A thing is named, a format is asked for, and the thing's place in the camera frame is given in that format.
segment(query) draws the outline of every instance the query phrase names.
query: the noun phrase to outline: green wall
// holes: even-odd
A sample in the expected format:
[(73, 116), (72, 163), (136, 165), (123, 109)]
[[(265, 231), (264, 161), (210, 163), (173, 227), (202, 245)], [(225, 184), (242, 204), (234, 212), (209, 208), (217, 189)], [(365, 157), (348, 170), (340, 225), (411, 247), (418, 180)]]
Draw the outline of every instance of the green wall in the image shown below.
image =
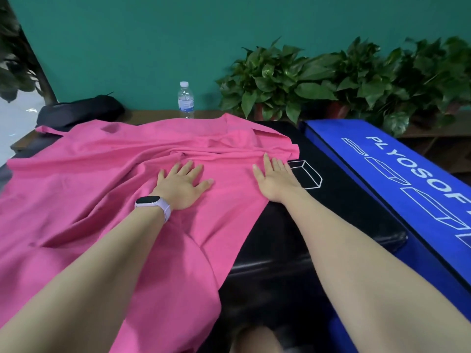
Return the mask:
[(130, 109), (177, 109), (179, 82), (197, 109), (214, 81), (283, 36), (316, 55), (357, 36), (385, 51), (406, 36), (471, 40), (471, 0), (10, 0), (58, 100), (114, 92)]

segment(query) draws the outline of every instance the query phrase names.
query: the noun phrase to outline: water bottle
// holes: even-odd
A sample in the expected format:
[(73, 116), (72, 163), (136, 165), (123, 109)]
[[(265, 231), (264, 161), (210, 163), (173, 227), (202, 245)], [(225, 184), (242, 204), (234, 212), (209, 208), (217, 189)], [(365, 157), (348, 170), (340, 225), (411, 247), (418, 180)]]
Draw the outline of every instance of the water bottle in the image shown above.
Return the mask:
[(180, 82), (180, 91), (178, 93), (178, 107), (182, 118), (194, 118), (194, 97), (188, 82)]

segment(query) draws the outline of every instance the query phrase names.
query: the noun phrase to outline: floor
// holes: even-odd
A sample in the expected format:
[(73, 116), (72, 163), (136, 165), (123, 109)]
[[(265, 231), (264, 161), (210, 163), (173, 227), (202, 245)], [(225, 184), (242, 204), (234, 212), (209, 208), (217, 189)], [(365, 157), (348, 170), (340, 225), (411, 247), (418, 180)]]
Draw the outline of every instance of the floor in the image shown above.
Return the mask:
[(44, 99), (36, 91), (18, 92), (11, 103), (0, 98), (0, 166), (14, 155), (10, 145), (34, 129), (43, 106)]

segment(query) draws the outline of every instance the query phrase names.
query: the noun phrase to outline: pink sheet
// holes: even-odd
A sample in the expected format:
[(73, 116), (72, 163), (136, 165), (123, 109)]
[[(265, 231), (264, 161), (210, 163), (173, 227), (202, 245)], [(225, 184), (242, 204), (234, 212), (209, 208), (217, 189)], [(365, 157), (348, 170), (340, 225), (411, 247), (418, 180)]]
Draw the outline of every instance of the pink sheet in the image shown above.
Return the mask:
[[(54, 132), (40, 128), (45, 132)], [(139, 278), (111, 352), (196, 350), (221, 304), (218, 289), (267, 200), (252, 175), (262, 155), (297, 159), (278, 132), (225, 114), (132, 126), (75, 126), (30, 159), (12, 159), (0, 197), (0, 325), (117, 225), (177, 161), (215, 183), (172, 213)]]

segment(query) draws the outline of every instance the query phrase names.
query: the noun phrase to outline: bottle label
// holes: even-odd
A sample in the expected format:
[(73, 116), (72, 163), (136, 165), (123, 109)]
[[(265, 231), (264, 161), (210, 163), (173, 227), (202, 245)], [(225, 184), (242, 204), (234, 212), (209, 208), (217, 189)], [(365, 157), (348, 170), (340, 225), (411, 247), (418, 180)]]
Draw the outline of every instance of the bottle label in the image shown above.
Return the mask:
[(182, 112), (192, 112), (193, 106), (193, 100), (178, 100), (178, 107)]

